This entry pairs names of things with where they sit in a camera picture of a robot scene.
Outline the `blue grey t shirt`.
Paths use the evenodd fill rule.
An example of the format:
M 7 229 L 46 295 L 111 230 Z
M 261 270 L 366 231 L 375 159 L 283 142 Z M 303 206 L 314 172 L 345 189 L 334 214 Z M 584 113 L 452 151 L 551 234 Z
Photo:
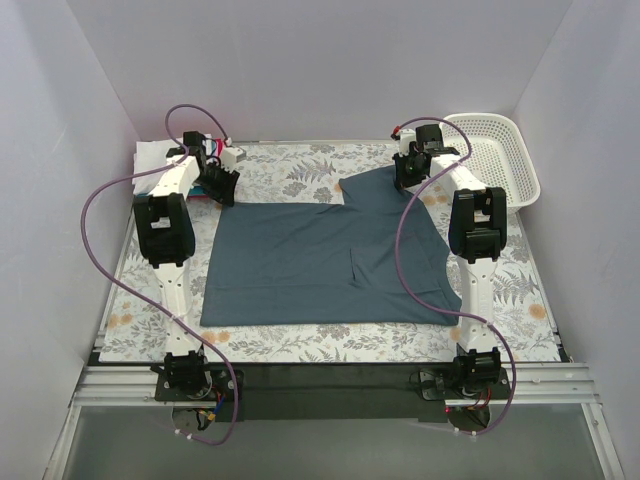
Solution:
M 449 247 L 393 167 L 340 180 L 343 204 L 237 204 L 213 241 L 200 324 L 454 326 Z

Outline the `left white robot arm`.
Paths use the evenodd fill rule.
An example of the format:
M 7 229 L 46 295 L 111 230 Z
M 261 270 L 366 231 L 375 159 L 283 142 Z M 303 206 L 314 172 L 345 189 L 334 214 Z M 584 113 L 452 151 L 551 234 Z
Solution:
M 162 154 L 164 171 L 133 204 L 140 252 L 155 274 L 161 306 L 169 311 L 166 353 L 156 372 L 168 388 L 193 400 L 209 395 L 213 377 L 205 369 L 204 345 L 189 333 L 193 306 L 189 263 L 196 238 L 187 198 L 198 186 L 215 202 L 232 206 L 239 180 L 235 167 L 245 156 L 229 139 L 188 131 L 180 144 Z

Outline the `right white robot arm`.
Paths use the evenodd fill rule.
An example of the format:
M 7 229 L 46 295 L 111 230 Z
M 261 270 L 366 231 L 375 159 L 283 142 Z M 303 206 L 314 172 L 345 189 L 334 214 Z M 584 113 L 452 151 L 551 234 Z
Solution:
M 492 284 L 506 246 L 507 197 L 503 188 L 485 185 L 464 167 L 469 153 L 445 146 L 441 129 L 446 124 L 444 119 L 419 117 L 391 134 L 398 144 L 393 156 L 395 187 L 423 191 L 438 182 L 451 196 L 448 243 L 462 280 L 460 311 L 429 308 L 457 321 L 456 355 L 420 378 L 428 398 L 457 393 L 487 399 L 498 387 L 508 385 L 501 355 L 509 347 L 494 325 Z

